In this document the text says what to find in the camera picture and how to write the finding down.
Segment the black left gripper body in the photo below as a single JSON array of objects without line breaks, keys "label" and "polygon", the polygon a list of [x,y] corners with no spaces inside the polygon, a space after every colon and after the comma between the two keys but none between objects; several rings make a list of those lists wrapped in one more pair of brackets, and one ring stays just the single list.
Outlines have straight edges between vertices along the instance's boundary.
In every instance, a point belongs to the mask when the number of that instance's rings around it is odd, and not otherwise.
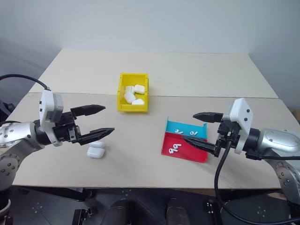
[{"label": "black left gripper body", "polygon": [[72,112],[61,115],[59,122],[55,123],[54,134],[59,141],[80,143],[80,129],[75,124],[76,117]]}]

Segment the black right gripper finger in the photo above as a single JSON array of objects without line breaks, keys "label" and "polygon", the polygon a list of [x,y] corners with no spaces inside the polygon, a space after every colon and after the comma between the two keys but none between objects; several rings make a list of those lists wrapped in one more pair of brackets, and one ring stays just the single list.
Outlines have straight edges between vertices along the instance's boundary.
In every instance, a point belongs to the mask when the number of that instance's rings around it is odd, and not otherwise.
[{"label": "black right gripper finger", "polygon": [[194,146],[195,148],[204,150],[210,154],[215,154],[215,145],[205,141],[202,138],[184,135],[183,140]]},{"label": "black right gripper finger", "polygon": [[217,112],[200,112],[193,115],[193,118],[208,123],[220,123],[222,121],[223,114]]}]

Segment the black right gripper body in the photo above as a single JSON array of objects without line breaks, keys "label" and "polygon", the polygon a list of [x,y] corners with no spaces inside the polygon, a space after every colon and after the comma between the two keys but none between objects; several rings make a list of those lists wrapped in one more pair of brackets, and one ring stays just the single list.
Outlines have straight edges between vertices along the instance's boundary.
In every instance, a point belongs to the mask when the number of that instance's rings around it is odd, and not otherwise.
[{"label": "black right gripper body", "polygon": [[235,149],[237,147],[240,135],[241,127],[237,122],[225,123],[222,121],[218,127],[218,137],[214,148],[214,156],[219,157],[221,149],[225,149],[230,142],[230,148]]}]

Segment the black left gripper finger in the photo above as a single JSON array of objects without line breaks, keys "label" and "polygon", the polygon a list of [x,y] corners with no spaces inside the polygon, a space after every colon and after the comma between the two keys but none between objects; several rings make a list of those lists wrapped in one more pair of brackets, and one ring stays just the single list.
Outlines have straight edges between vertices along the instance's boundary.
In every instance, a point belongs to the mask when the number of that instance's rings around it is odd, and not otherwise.
[{"label": "black left gripper finger", "polygon": [[105,109],[105,106],[102,105],[84,105],[75,108],[71,108],[70,111],[74,117],[78,116],[89,116],[96,114]]},{"label": "black left gripper finger", "polygon": [[98,141],[106,136],[108,136],[110,133],[112,133],[115,130],[115,128],[100,128],[97,130],[90,131],[88,134],[80,135],[78,137],[78,143],[80,145],[86,145],[95,141]]}]

